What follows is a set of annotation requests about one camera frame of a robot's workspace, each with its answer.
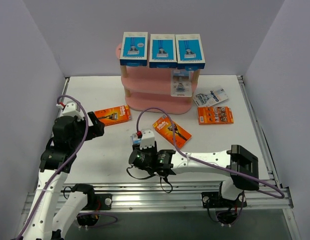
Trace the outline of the clear blister razor pack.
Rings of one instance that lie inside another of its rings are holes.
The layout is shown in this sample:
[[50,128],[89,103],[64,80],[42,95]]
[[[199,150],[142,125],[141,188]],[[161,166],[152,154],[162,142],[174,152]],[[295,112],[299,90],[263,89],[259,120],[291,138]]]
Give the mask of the clear blister razor pack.
[[172,97],[189,98],[192,96],[191,72],[174,69],[171,73],[170,94]]

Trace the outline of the blue Harry's box front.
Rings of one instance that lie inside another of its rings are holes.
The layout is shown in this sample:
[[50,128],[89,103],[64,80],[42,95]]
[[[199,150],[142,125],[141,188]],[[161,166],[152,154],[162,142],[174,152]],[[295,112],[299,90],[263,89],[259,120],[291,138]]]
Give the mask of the blue Harry's box front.
[[150,34],[149,68],[177,68],[174,34]]

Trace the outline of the blue Harry's razor box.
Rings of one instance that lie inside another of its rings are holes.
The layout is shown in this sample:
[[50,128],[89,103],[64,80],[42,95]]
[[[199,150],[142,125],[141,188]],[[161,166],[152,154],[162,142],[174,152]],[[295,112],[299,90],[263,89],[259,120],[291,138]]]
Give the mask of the blue Harry's razor box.
[[187,71],[205,68],[200,34],[176,34],[177,68]]

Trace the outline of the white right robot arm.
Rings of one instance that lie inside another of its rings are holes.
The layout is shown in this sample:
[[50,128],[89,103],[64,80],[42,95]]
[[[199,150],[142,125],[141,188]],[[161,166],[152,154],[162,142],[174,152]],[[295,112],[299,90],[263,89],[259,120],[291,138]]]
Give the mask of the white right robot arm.
[[217,193],[218,203],[229,206],[243,191],[259,190],[258,158],[240,145],[229,150],[208,153],[181,152],[157,148],[133,149],[128,163],[132,168],[146,171],[149,177],[158,176],[169,183],[170,175],[214,173],[227,176]]

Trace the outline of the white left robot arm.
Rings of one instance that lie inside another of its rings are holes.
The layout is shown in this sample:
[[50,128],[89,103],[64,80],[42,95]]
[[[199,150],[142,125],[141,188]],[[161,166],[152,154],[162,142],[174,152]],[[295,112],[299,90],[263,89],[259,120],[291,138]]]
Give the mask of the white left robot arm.
[[17,239],[62,240],[80,211],[100,210],[102,201],[93,186],[77,183],[71,188],[66,203],[55,213],[77,152],[85,141],[101,137],[104,126],[92,111],[87,116],[73,113],[55,119],[53,135],[41,155],[31,210]]

